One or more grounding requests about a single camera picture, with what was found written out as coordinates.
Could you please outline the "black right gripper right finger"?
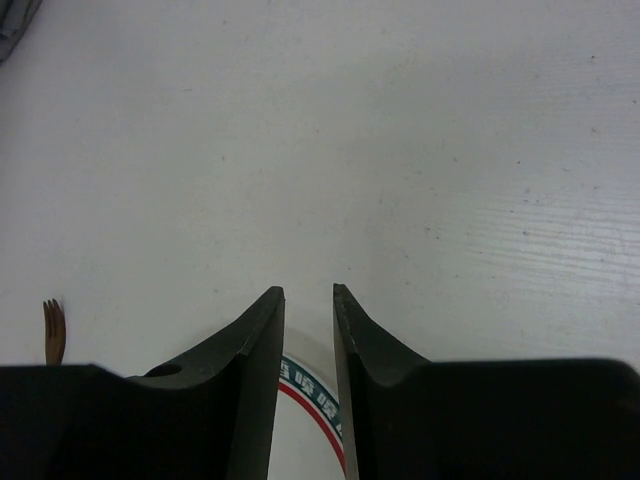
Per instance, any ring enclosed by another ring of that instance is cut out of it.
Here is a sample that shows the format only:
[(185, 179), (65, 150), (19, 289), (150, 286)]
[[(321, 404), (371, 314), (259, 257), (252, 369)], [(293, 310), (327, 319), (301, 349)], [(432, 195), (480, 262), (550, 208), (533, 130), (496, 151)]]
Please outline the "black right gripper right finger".
[(350, 479), (635, 479), (639, 376), (607, 359), (432, 362), (333, 288)]

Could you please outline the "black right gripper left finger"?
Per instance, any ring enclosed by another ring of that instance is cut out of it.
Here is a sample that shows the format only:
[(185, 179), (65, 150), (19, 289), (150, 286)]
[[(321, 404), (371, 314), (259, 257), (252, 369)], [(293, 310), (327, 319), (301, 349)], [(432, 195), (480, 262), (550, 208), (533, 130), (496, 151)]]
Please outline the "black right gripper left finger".
[(269, 468), (285, 296), (142, 376), (100, 366), (1, 371), (5, 479), (263, 479)]

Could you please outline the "grey cloth napkin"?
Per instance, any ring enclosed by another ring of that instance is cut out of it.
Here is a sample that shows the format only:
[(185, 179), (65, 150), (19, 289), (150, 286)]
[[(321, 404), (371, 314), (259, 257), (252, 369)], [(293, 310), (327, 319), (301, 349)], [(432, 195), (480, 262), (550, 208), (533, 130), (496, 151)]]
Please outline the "grey cloth napkin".
[(21, 40), (38, 11), (41, 0), (1, 0), (1, 51), (4, 63)]

